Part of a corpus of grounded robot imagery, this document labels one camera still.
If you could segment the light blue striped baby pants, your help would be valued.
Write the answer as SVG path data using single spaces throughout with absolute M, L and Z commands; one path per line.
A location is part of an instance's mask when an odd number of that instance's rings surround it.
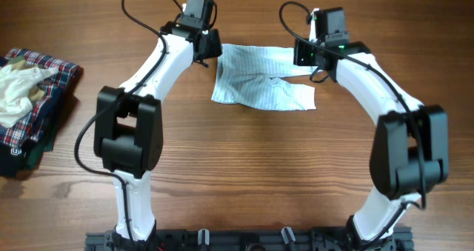
M 314 70 L 294 65 L 290 47 L 223 44 L 211 100 L 257 110 L 314 110 L 315 88 L 285 80 Z

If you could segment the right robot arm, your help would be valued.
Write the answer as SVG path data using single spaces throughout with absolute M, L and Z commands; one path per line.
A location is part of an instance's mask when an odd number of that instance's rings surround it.
M 411 206 L 427 207 L 427 194 L 449 172 L 447 114 L 426 106 L 397 85 L 361 42 L 351 42 L 341 7 L 309 12 L 310 36 L 296 36 L 293 63 L 314 66 L 348 90 L 375 124 L 370 154 L 373 188 L 349 217 L 344 243 L 375 248 L 392 238 Z

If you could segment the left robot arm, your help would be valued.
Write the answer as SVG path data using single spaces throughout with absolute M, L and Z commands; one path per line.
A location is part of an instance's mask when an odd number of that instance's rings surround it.
M 154 50 L 138 71 L 120 87 L 105 86 L 98 94 L 93 149 L 116 190 L 112 248 L 156 248 L 150 177 L 164 145 L 161 105 L 188 67 L 222 54 L 216 16 L 213 0 L 187 0 L 160 28 Z

